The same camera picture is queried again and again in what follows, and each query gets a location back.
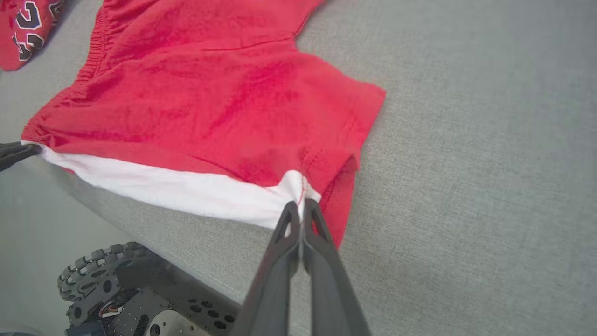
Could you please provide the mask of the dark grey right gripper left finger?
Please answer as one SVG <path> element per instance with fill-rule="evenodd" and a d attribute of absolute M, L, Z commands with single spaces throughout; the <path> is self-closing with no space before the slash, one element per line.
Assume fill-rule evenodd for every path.
<path fill-rule="evenodd" d="M 283 208 L 234 327 L 233 336 L 289 335 L 290 281 L 297 269 L 300 217 Z"/>

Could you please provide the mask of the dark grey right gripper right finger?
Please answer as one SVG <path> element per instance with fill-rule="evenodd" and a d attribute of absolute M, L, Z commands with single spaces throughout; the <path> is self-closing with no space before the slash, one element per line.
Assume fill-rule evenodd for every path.
<path fill-rule="evenodd" d="M 312 335 L 370 336 L 318 202 L 306 199 L 303 216 L 303 261 L 312 283 Z"/>

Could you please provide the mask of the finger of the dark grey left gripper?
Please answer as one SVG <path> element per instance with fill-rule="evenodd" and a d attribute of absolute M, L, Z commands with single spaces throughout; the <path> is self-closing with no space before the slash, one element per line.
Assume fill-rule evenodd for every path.
<path fill-rule="evenodd" d="M 42 151 L 36 144 L 23 145 L 20 142 L 0 144 L 0 171 L 11 168 L 17 162 L 38 155 Z"/>

